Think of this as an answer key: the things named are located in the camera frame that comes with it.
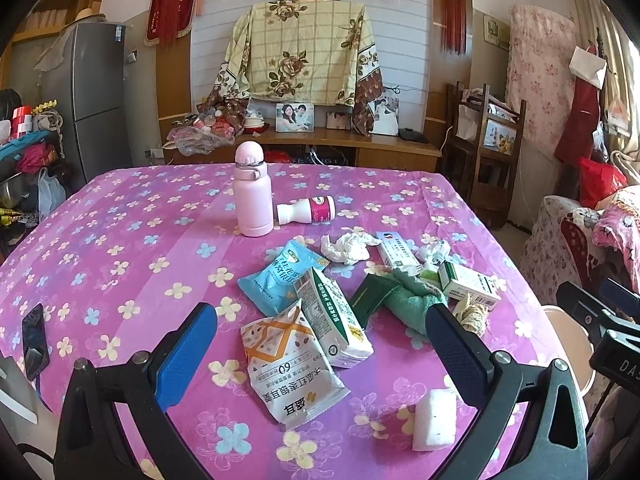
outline red label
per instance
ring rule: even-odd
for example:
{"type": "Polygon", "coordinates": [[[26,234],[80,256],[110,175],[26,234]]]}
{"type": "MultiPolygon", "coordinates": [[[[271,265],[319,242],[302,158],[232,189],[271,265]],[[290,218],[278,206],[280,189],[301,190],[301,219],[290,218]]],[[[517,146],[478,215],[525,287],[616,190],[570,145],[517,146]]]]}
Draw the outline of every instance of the red label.
{"type": "Polygon", "coordinates": [[[331,220],[331,206],[325,196],[315,196],[309,199],[312,222],[328,222],[331,220]]]}

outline refrigerator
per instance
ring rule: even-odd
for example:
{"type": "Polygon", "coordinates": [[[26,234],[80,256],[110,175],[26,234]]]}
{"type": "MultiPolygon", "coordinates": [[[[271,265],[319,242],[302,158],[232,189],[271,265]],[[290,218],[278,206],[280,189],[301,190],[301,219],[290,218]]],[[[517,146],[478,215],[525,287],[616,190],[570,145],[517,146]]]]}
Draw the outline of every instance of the refrigerator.
{"type": "Polygon", "coordinates": [[[114,23],[78,23],[62,63],[42,73],[43,100],[56,99],[63,119],[71,192],[100,174],[132,166],[124,111],[125,30],[114,23]]]}

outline pink water bottle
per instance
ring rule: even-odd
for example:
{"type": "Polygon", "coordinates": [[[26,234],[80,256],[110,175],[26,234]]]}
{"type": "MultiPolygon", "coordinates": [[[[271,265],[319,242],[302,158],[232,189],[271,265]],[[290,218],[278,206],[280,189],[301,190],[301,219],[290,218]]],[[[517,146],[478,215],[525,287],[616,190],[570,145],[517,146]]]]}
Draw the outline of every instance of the pink water bottle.
{"type": "Polygon", "coordinates": [[[248,140],[236,149],[234,197],[238,227],[244,236],[263,236],[273,229],[271,179],[264,152],[257,142],[248,140]]]}

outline smartphone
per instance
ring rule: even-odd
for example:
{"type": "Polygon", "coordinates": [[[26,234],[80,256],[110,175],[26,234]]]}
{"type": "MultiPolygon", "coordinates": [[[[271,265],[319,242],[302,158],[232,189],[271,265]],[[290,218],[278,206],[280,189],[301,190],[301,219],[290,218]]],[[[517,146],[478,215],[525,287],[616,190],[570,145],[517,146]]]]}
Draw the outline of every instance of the smartphone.
{"type": "Polygon", "coordinates": [[[49,365],[47,336],[44,333],[44,310],[39,303],[22,320],[22,350],[24,371],[33,381],[49,365]]]}

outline blue gripper pad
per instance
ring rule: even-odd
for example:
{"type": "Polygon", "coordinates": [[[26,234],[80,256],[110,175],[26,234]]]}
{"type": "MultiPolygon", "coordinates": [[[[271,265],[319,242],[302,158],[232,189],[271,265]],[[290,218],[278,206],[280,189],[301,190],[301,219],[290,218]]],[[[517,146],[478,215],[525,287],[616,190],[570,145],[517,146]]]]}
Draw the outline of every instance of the blue gripper pad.
{"type": "Polygon", "coordinates": [[[640,297],[622,285],[607,278],[600,284],[600,296],[610,306],[620,309],[631,317],[640,318],[640,297]]]}
{"type": "Polygon", "coordinates": [[[425,329],[462,400],[468,406],[482,408],[494,376],[489,349],[478,336],[465,331],[441,303],[427,311],[425,329]]]}
{"type": "Polygon", "coordinates": [[[156,375],[156,400],[163,412],[180,402],[191,378],[198,369],[218,329],[218,314],[205,304],[191,324],[178,329],[182,332],[156,375]]]}

